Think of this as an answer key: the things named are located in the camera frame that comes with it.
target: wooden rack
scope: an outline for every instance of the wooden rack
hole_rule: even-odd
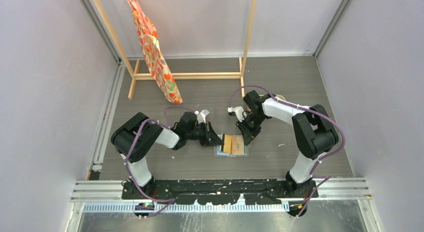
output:
[[[131,86],[129,88],[128,93],[128,99],[132,99],[132,96],[134,95],[134,89],[136,87],[136,82],[138,80],[153,80],[153,77],[150,75],[150,73],[139,73],[140,69],[140,60],[138,59],[135,63],[135,68],[133,70],[133,67],[130,64],[130,61],[128,61],[127,55],[125,54],[125,51],[121,45],[121,42],[118,39],[117,34],[115,33],[114,28],[112,27],[111,22],[109,21],[108,15],[105,12],[105,9],[103,8],[102,3],[100,0],[93,0],[94,5],[103,20],[103,23],[106,27],[106,29],[109,31],[109,35],[111,36],[112,41],[115,44],[116,49],[121,55],[121,59],[124,62],[129,75],[132,78]],[[245,68],[246,68],[246,59],[248,56],[248,50],[249,50],[249,42],[250,42],[250,36],[252,32],[252,24],[253,24],[253,18],[255,16],[255,9],[256,9],[256,0],[252,0],[252,4],[250,7],[250,16],[249,16],[249,23],[247,27],[247,36],[246,36],[246,44],[244,46],[244,53],[243,53],[243,59],[239,57],[239,69],[240,71],[237,72],[184,72],[184,73],[172,73],[172,76],[175,80],[183,80],[183,79],[240,79],[241,86],[244,86],[244,75],[245,75]],[[242,97],[244,97],[245,89],[241,89]]]

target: gray floor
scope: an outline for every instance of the gray floor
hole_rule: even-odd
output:
[[[236,58],[175,59],[167,60],[167,63],[172,72],[227,72],[239,69]],[[144,63],[143,66],[141,71],[146,72]],[[246,85],[267,87],[293,103],[308,106],[321,104],[333,117],[313,57],[248,58],[244,82]],[[133,100],[128,100],[130,83],[131,78],[126,73],[111,133],[137,112],[166,123],[163,110],[173,104],[165,100],[156,83],[138,81]],[[183,97],[182,106],[209,110],[208,119],[218,134],[240,134],[235,125],[236,118],[227,115],[230,96],[240,87],[240,80],[179,80],[177,86]],[[234,96],[233,105],[242,105],[239,92]],[[179,120],[183,112],[180,109],[169,110],[172,123]],[[157,179],[283,178],[293,166],[298,153],[293,128],[277,119],[270,119],[263,122],[262,132],[253,141],[248,157],[214,157],[212,148],[202,148],[198,142],[189,141],[178,151],[154,145],[147,155],[147,163]],[[315,174],[352,176],[345,152],[325,159]],[[109,143],[100,179],[122,180],[127,177],[122,158]]]

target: wooden stand leg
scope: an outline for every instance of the wooden stand leg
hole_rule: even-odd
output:
[[[238,58],[238,64],[239,64],[240,72],[241,72],[242,71],[242,58],[241,57]],[[243,76],[240,77],[240,85],[241,86],[245,85],[245,80],[243,79]],[[243,99],[243,97],[245,95],[245,89],[244,88],[241,89],[241,94],[242,94],[242,99]]]
[[[244,45],[243,61],[241,63],[241,69],[240,69],[241,77],[243,77],[245,75],[246,59],[248,57],[250,36],[251,36],[251,33],[252,33],[253,18],[255,17],[255,9],[256,9],[256,0],[252,0],[252,5],[251,5],[251,8],[250,8],[249,24],[247,26],[246,45]]]
[[[128,93],[128,99],[132,100],[132,96],[134,95],[134,89],[136,88],[136,82],[137,80],[135,78],[131,81],[131,86],[129,87],[129,93]]]
[[[135,63],[135,68],[134,68],[134,72],[138,73],[139,72],[139,67],[140,67],[140,60],[137,60],[137,62]],[[129,93],[128,93],[128,99],[132,100],[132,96],[134,95],[134,90],[136,88],[136,82],[137,80],[135,78],[132,79],[131,81],[131,86],[129,87]]]

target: white wall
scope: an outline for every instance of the white wall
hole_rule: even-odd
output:
[[[165,57],[241,55],[252,0],[138,0]],[[101,0],[128,57],[142,57],[127,0]],[[341,0],[257,0],[249,54],[312,54]]]
[[[63,231],[116,64],[79,0],[0,0],[0,25],[0,231]]]
[[[422,231],[424,0],[352,0],[318,58],[387,232]]]

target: wire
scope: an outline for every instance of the wire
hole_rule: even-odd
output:
[[[142,134],[142,130],[143,130],[143,127],[146,125],[146,123],[147,122],[153,122],[154,124],[158,124],[158,125],[160,125],[161,127],[163,127],[163,128],[165,128],[165,129],[167,129],[167,127],[165,126],[165,125],[163,125],[163,124],[161,124],[161,123],[159,123],[159,121],[157,121],[157,120],[154,120],[154,119],[151,119],[151,118],[148,118],[148,119],[146,119],[146,120],[144,120],[142,123],[141,123],[141,125],[140,125],[140,127],[138,128],[138,131],[137,131],[137,133],[136,133],[136,135],[135,135],[135,138],[134,138],[134,140],[132,141],[132,144],[131,144],[131,147],[129,148],[129,150],[128,150],[128,154],[126,155],[126,157],[125,157],[125,159],[123,160],[123,164],[125,165],[125,168],[126,168],[126,171],[128,172],[128,174],[129,174],[129,178],[132,180],[132,182],[133,182],[133,184],[135,185],[135,187],[137,188],[137,190],[145,197],[145,198],[147,198],[147,199],[149,199],[149,200],[152,200],[152,201],[154,201],[154,202],[157,202],[157,203],[166,203],[166,202],[168,202],[168,204],[166,205],[166,206],[164,206],[162,209],[160,209],[160,210],[158,210],[157,212],[155,212],[155,213],[153,213],[153,214],[149,214],[148,216],[146,216],[146,219],[147,218],[151,218],[151,217],[154,217],[154,216],[157,216],[158,214],[160,214],[162,211],[164,211],[168,206],[170,206],[170,205],[172,205],[174,202],[175,202],[175,198],[172,198],[172,199],[168,199],[168,200],[158,200],[158,199],[155,199],[155,198],[152,198],[152,197],[150,197],[150,196],[148,196],[141,188],[140,188],[140,186],[138,185],[138,183],[137,183],[137,181],[136,181],[136,179],[134,178],[134,175],[131,173],[131,170],[130,170],[130,167],[129,167],[129,159],[130,159],[130,156],[131,156],[131,154],[133,153],[133,150],[134,150],[134,147],[136,146],[136,143],[137,143],[137,141],[139,140],[139,137],[140,137],[140,135]],[[124,222],[122,222],[121,224],[119,224],[117,227],[115,227],[115,228],[113,228],[113,229],[107,229],[107,230],[100,230],[101,232],[111,232],[111,231],[116,231],[117,229],[119,229],[119,228],[121,228],[122,226],[124,226],[124,225],[126,225],[128,222],[131,222],[133,219],[130,219],[130,220],[127,220],[127,221],[124,221]],[[88,231],[90,230],[90,228],[92,227],[94,225],[94,221],[93,222],[91,222],[90,223],[90,225],[89,225],[89,227],[88,227]]]
[[[167,111],[169,109],[183,109],[183,110],[187,110],[187,111],[192,112],[192,113],[195,112],[195,111],[193,111],[191,109],[188,109],[188,108],[185,108],[185,107],[182,107],[182,106],[170,106],[170,107],[165,108],[165,110],[163,111],[163,113],[165,114],[166,123],[168,124],[168,127],[171,126],[170,119],[169,119],[168,114],[167,114]]]
[[[340,136],[341,136],[341,144],[340,144],[340,147],[338,147],[336,150],[334,150],[333,152],[330,152],[330,153],[327,153],[326,155],[324,155],[324,156],[321,156],[316,162],[315,162],[315,164],[312,166],[312,169],[310,170],[310,172],[309,172],[309,174],[310,175],[313,175],[313,173],[314,173],[314,171],[315,171],[315,169],[317,168],[317,165],[319,164],[319,163],[321,163],[321,161],[323,160],[323,159],[325,159],[325,158],[327,158],[327,157],[329,157],[329,156],[332,156],[332,155],[334,155],[334,154],[336,154],[336,153],[338,153],[338,152],[340,152],[344,147],[345,147],[345,143],[346,143],[346,138],[345,138],[345,134],[344,134],[344,132],[343,132],[343,130],[341,129],[341,127],[335,122],[335,121],[333,121],[332,119],[330,119],[328,116],[325,116],[325,115],[323,115],[323,114],[321,114],[321,113],[319,113],[319,112],[316,112],[316,111],[313,111],[313,110],[310,110],[309,108],[305,108],[305,107],[302,107],[302,106],[299,106],[299,105],[295,105],[295,104],[293,104],[293,103],[290,103],[290,102],[287,102],[287,101],[283,101],[283,100],[279,100],[279,99],[277,99],[268,89],[266,89],[265,87],[262,87],[262,86],[258,86],[258,85],[245,85],[245,86],[241,86],[241,87],[239,87],[237,90],[235,90],[234,91],[234,93],[231,95],[231,99],[229,100],[229,107],[232,107],[232,101],[233,101],[233,97],[234,97],[234,95],[240,90],[240,89],[242,89],[242,88],[245,88],[245,87],[256,87],[256,88],[260,88],[260,89],[262,89],[262,90],[264,90],[264,91],[266,91],[270,96],[271,96],[271,98],[272,99],[274,99],[275,101],[277,101],[277,103],[280,103],[280,104],[283,104],[283,105],[286,105],[286,106],[289,106],[289,107],[292,107],[292,108],[296,108],[296,109],[299,109],[299,110],[302,110],[302,111],[306,111],[306,112],[309,112],[309,113],[312,113],[312,114],[314,114],[314,115],[317,115],[317,116],[319,116],[319,117],[322,117],[322,118],[324,118],[325,120],[327,120],[328,122],[330,122],[334,127],[336,127],[337,128],[337,130],[338,130],[338,132],[340,133]]]

